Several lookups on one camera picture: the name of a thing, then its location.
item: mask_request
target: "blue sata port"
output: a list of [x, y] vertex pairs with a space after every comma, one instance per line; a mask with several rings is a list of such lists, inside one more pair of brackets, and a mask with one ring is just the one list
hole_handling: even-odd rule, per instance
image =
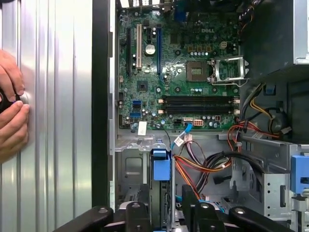
[[141, 101], [132, 101], [133, 105], [141, 105]]
[[130, 113], [130, 118], [141, 118], [141, 113]]

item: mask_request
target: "motherboard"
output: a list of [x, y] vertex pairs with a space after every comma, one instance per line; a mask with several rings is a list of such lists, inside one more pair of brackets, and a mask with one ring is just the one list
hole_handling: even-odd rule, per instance
[[[118, 121], [121, 129], [227, 130], [239, 88], [213, 85], [211, 59], [239, 55], [236, 13], [122, 11], [119, 27]], [[220, 62], [222, 78], [239, 75]]]

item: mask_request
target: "black plastic frame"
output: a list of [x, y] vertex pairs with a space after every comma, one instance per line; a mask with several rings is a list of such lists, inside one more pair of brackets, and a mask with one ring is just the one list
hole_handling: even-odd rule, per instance
[[108, 204], [109, 0], [93, 0], [92, 16], [92, 206]]

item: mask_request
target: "green circuit board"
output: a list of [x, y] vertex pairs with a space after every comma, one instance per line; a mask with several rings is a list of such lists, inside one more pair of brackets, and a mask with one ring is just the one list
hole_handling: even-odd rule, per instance
[[[227, 130], [234, 124], [233, 113], [205, 114], [160, 113], [162, 96], [238, 96], [236, 86], [213, 86], [195, 64], [211, 58], [239, 55], [237, 35], [238, 16], [236, 13], [202, 13], [188, 22], [177, 22], [171, 13], [166, 16], [159, 11], [126, 12], [120, 15], [119, 28], [119, 78], [118, 78], [118, 121], [121, 129], [136, 129], [139, 121], [147, 121], [148, 129], [184, 129], [185, 123], [175, 124], [183, 118], [199, 120], [194, 130]], [[137, 68], [137, 25], [142, 26], [141, 68]], [[161, 48], [158, 48], [158, 29]], [[160, 52], [161, 73], [157, 72]], [[213, 69], [207, 69], [210, 76]], [[239, 75], [237, 63], [220, 63], [221, 77]], [[136, 111], [133, 101], [140, 101]], [[131, 117], [137, 112], [140, 117]]]

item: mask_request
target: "ribbed metal panel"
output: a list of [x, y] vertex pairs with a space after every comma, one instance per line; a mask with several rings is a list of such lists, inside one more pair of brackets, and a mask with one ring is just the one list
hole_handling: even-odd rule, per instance
[[0, 170], [0, 232], [50, 232], [91, 207], [92, 1], [15, 0], [0, 21], [30, 104], [29, 144]]

